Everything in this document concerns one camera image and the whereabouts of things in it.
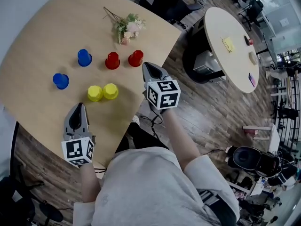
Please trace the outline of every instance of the white sleeve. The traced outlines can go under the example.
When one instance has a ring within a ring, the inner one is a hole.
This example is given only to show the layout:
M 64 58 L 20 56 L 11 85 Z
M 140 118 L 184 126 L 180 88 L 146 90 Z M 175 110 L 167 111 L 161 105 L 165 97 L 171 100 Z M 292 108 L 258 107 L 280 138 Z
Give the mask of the white sleeve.
M 73 226 L 90 226 L 95 212 L 95 202 L 76 202 L 73 208 Z
M 231 187 L 206 155 L 192 160 L 186 166 L 184 174 L 196 189 L 216 192 L 233 210 L 239 219 L 239 206 Z

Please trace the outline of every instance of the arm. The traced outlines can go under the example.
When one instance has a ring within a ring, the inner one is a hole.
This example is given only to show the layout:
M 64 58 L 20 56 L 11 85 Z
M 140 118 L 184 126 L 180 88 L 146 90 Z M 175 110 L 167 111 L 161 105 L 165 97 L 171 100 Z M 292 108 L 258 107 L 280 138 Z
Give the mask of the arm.
M 180 124 L 173 109 L 166 110 L 162 114 L 162 117 L 164 119 L 164 124 L 174 153 L 182 170 L 184 170 L 189 162 L 196 159 L 201 154 L 194 141 Z
M 81 197 L 83 202 L 94 202 L 100 192 L 100 184 L 92 163 L 80 167 Z

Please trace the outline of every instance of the sticky note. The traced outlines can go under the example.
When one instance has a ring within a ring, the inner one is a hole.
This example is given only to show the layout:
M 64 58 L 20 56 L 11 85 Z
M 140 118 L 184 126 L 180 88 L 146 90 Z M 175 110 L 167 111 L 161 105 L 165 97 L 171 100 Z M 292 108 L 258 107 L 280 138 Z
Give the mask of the sticky note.
M 229 51 L 229 53 L 232 53 L 235 51 L 234 44 L 232 43 L 232 40 L 230 37 L 222 39 L 222 42 L 225 45 L 226 49 Z

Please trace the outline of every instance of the wooden floor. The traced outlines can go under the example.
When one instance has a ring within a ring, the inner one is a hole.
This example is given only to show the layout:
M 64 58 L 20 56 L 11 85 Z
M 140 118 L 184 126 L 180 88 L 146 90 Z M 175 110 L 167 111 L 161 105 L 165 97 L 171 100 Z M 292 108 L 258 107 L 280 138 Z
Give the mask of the wooden floor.
M 204 10 L 190 14 L 182 22 L 191 27 L 212 6 L 223 8 L 240 19 L 237 16 L 238 7 L 231 0 L 207 0 L 207 4 Z M 256 51 L 266 48 L 255 32 L 250 32 L 249 35 L 255 41 Z M 266 89 L 271 82 L 266 80 L 263 69 L 260 69 L 259 84 L 251 94 L 243 94 L 230 82 L 196 84 L 189 79 L 182 66 L 185 36 L 186 32 L 183 31 L 165 61 L 164 68 L 179 82 L 182 93 L 176 112 L 200 152 L 205 154 L 217 148 L 223 150 L 231 145 L 267 150 L 267 142 L 252 141 L 242 131 L 244 125 L 268 126 L 271 122 L 271 97 L 270 91 Z M 153 117 L 146 102 L 142 103 L 137 114 Z M 143 119 L 140 121 L 141 127 L 151 133 L 149 122 Z M 155 130 L 160 139 L 169 145 L 164 124 L 155 126 Z M 22 127 L 16 138 L 15 157 L 24 165 L 25 181 L 29 185 L 38 180 L 45 182 L 45 186 L 32 191 L 40 199 L 47 200 L 59 209 L 72 208 L 74 202 L 80 201 L 79 170 L 46 149 Z M 212 153 L 210 157 L 222 174 L 231 171 L 224 162 L 224 152 Z M 62 213 L 64 221 L 60 224 L 72 225 L 72 210 L 63 210 Z M 46 219 L 38 207 L 35 219 L 41 223 Z

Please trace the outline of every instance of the round white table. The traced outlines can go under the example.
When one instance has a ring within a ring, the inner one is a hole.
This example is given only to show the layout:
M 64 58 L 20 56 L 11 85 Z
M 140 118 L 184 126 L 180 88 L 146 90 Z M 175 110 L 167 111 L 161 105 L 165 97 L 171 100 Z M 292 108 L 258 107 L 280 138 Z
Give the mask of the round white table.
M 204 17 L 193 28 L 188 48 L 183 55 L 183 64 L 186 73 L 199 83 L 226 75 L 228 79 L 242 92 L 251 93 L 258 85 L 259 66 L 254 65 L 249 53 L 256 54 L 254 46 L 248 46 L 245 36 L 247 32 L 240 22 L 227 11 L 221 8 L 209 8 Z M 223 39 L 230 38 L 235 49 L 230 53 Z M 209 50 L 217 60 L 221 71 L 202 75 L 193 71 L 195 58 L 198 54 Z M 249 74 L 255 80 L 255 86 L 249 80 Z

